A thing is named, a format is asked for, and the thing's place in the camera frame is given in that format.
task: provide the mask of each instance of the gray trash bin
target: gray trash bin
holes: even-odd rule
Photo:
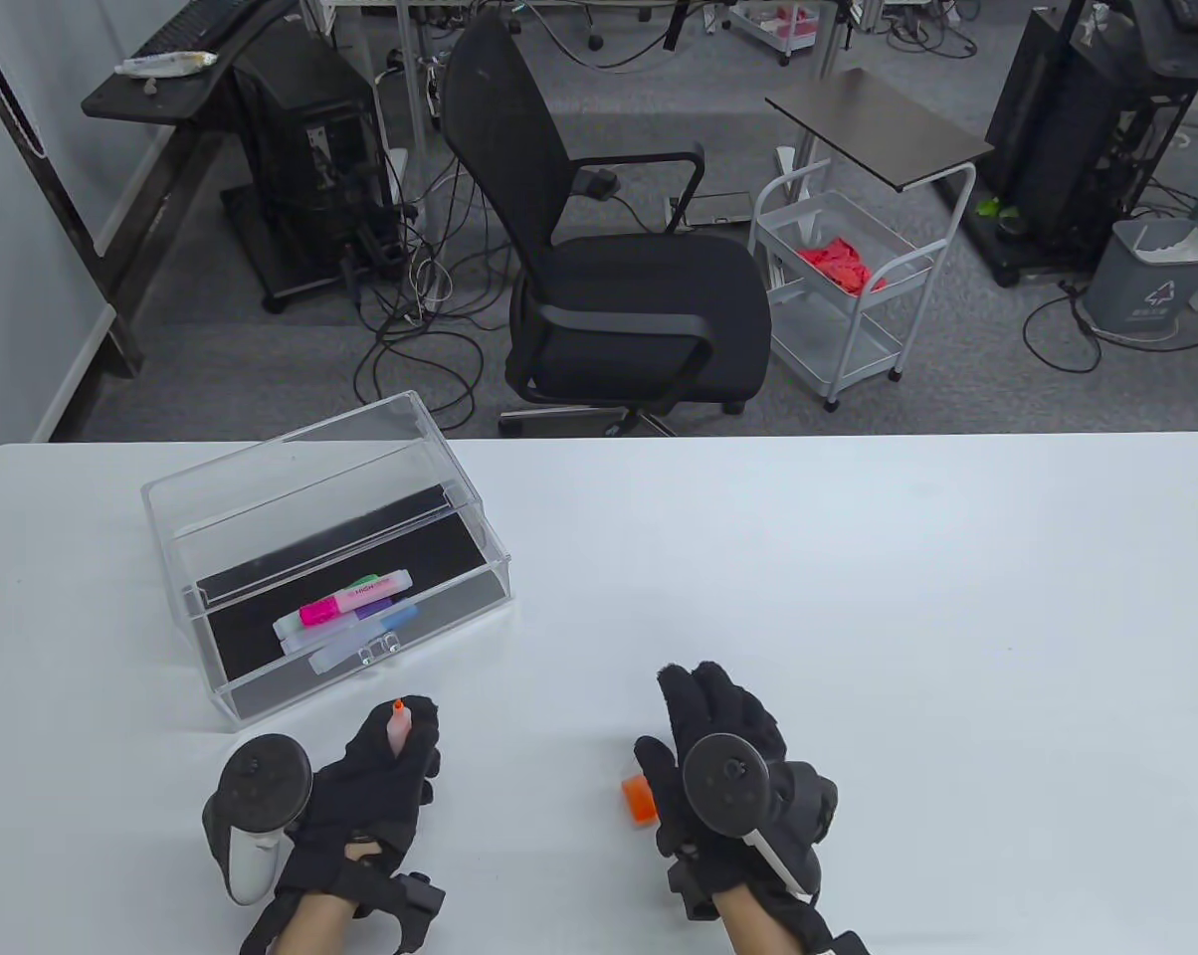
[[[1198,224],[1192,219],[1113,223],[1082,304],[1114,336],[1168,331],[1198,290]]]

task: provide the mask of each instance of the mesh chair back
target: mesh chair back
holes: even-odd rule
[[[508,29],[494,8],[467,26],[444,68],[444,141],[502,219],[520,259],[540,278],[573,191],[573,164]]]

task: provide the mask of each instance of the black glove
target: black glove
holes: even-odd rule
[[[440,772],[440,723],[425,696],[404,696],[412,729],[400,755],[391,751],[386,724],[393,703],[376,706],[345,755],[313,778],[308,809],[290,828],[294,851],[277,880],[276,897],[259,915],[241,955],[262,955],[294,918],[308,891],[357,903],[356,918],[388,911],[400,923],[400,953],[416,951],[443,891],[418,874],[391,878],[404,863],[418,828],[418,809],[434,799]],[[376,841],[381,854],[347,859],[347,845]]]
[[[657,800],[658,850],[685,865],[690,881],[707,900],[730,888],[746,886],[763,909],[801,942],[804,951],[824,951],[834,937],[813,908],[813,900],[809,905],[789,895],[757,850],[720,835],[701,822],[683,791],[683,758],[702,737],[712,733],[739,736],[763,758],[785,760],[785,739],[776,719],[757,696],[732,683],[718,664],[700,664],[691,673],[680,665],[668,665],[657,675],[657,682],[666,696],[677,757],[658,738],[641,736],[635,744],[635,758]],[[683,882],[682,874],[672,872],[676,891],[682,890]],[[684,901],[689,901],[685,893]],[[704,906],[703,911],[698,906],[696,917],[716,918],[718,912],[713,905]]]
[[[397,756],[386,741],[393,703],[376,706],[344,757],[316,773],[308,810],[290,832],[294,852],[280,872],[278,891],[286,886],[327,890],[352,841],[382,846],[381,854],[364,856],[362,863],[385,876],[404,863],[417,833],[418,809],[435,799],[428,778],[440,772],[440,723],[436,705],[425,696],[404,696],[413,727]]]

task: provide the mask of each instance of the gray carpet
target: gray carpet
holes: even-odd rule
[[[981,17],[963,26],[980,47],[972,60],[902,54],[889,49],[881,36],[858,36],[839,65],[864,65],[927,108],[981,132],[993,114],[1028,6],[1027,0],[985,4]],[[564,42],[585,54],[580,14],[557,10],[547,17]],[[564,60],[540,24],[528,14],[524,18],[520,47],[576,155],[664,150],[698,140],[708,157],[703,191],[757,192],[773,175],[772,146],[793,141],[793,127],[763,103],[763,95],[805,79],[807,68],[798,59],[791,67],[778,67],[772,50],[736,31],[703,36],[696,17],[674,58],[658,50],[637,61],[641,72],[635,75],[604,77]],[[665,19],[664,10],[651,26],[636,23],[633,13],[600,12],[599,28],[607,43],[600,54],[585,55],[603,62],[621,59],[645,46]],[[393,46],[394,20],[371,23],[377,50],[385,55]],[[395,120],[393,139],[407,144],[400,87],[399,77],[382,84]],[[1198,121],[1198,102],[1190,119]],[[676,191],[684,175],[671,168],[627,169],[622,195],[645,222],[654,224],[662,197]],[[1190,131],[1186,146],[1172,151],[1160,176],[1198,191],[1198,131]],[[85,440],[267,437],[356,406],[350,376],[370,344],[370,333],[337,295],[295,304],[280,315],[262,313],[253,273],[218,203],[220,188],[244,179],[243,159],[229,144],[135,318],[147,365],[135,381],[109,383],[85,424]],[[837,185],[906,236],[924,240],[939,231],[944,210],[930,192],[896,197],[859,171],[842,174]],[[416,194],[417,188],[415,173],[407,192]],[[467,188],[462,181],[455,218],[462,217]],[[573,200],[561,235],[630,228],[630,214],[619,205]],[[496,222],[491,223],[490,241],[502,238]],[[477,204],[444,259],[454,262],[482,247],[484,213]],[[471,301],[485,288],[484,268],[478,261],[468,264],[458,272],[455,284],[453,302]],[[393,295],[391,288],[385,292]],[[968,243],[958,241],[902,382],[876,377],[854,386],[843,392],[841,409],[829,415],[816,395],[773,361],[767,385],[743,417],[724,417],[716,407],[684,406],[671,415],[671,424],[689,434],[1198,429],[1198,350],[1135,355],[1106,349],[1103,364],[1089,376],[1066,376],[1031,358],[1018,327],[1033,307],[1054,295],[1049,285],[999,290]],[[379,314],[375,309],[367,309],[369,319]],[[496,327],[506,319],[503,298],[477,321]],[[894,308],[885,315],[885,322],[900,327],[904,321],[906,315]],[[1187,314],[1185,324],[1187,336],[1198,337],[1198,314]],[[452,434],[494,436],[498,411],[522,406],[502,377],[507,332],[476,331],[464,321],[443,327],[476,338],[485,358],[476,413]],[[1036,322],[1036,345],[1066,364],[1089,358],[1063,308]],[[474,351],[458,338],[426,338],[409,345],[409,351],[456,367],[467,376],[477,369]],[[382,394],[416,388],[431,405],[458,394],[452,377],[394,355],[380,363],[377,381]],[[362,379],[361,392],[375,394],[368,376]],[[462,415],[462,409],[444,411],[440,422],[456,422]]]

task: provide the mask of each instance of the orange cap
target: orange cap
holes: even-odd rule
[[[648,779],[630,776],[621,784],[621,791],[625,793],[625,808],[630,810],[637,827],[657,822],[657,800],[653,799]]]

